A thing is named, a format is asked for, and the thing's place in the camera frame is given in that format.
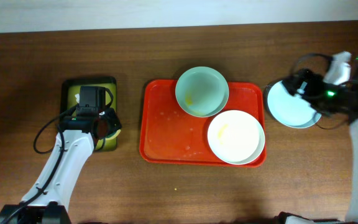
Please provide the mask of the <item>light green plate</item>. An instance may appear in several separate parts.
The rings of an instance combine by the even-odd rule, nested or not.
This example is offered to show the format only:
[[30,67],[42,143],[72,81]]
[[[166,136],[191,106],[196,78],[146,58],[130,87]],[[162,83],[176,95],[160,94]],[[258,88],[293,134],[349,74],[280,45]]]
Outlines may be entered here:
[[189,115],[198,118],[214,116],[228,102],[228,82],[213,68],[193,67],[177,80],[175,98]]

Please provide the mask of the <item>green and yellow sponge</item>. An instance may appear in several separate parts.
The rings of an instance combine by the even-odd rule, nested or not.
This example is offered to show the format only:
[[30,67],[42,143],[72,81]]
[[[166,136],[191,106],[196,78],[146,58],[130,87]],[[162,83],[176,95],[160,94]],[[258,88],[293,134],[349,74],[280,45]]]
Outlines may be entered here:
[[121,130],[118,129],[117,131],[115,131],[114,133],[108,135],[105,137],[106,140],[110,140],[110,139],[115,139],[117,138],[117,136],[120,134]]

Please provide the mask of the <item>white plate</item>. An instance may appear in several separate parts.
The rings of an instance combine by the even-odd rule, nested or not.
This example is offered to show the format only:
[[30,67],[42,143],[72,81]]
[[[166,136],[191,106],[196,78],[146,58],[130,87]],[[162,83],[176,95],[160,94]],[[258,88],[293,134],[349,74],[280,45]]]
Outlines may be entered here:
[[265,133],[249,113],[229,110],[218,114],[209,124],[208,145],[213,154],[232,165],[250,164],[265,147]]

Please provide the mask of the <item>light blue plate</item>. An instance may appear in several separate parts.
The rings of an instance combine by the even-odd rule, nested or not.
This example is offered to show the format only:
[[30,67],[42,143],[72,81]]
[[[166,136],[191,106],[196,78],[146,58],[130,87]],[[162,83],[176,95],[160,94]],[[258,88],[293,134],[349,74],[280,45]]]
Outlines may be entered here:
[[321,118],[321,114],[300,95],[291,96],[281,80],[268,86],[265,102],[273,118],[290,128],[308,128]]

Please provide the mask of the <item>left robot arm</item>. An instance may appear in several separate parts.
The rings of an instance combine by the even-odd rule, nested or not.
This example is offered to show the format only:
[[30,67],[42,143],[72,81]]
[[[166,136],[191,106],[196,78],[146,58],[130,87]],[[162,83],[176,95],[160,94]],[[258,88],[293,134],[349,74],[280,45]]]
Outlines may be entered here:
[[0,223],[70,223],[68,207],[79,174],[100,139],[122,129],[113,108],[81,116],[78,105],[62,112],[51,155],[31,189],[16,205],[5,205]]

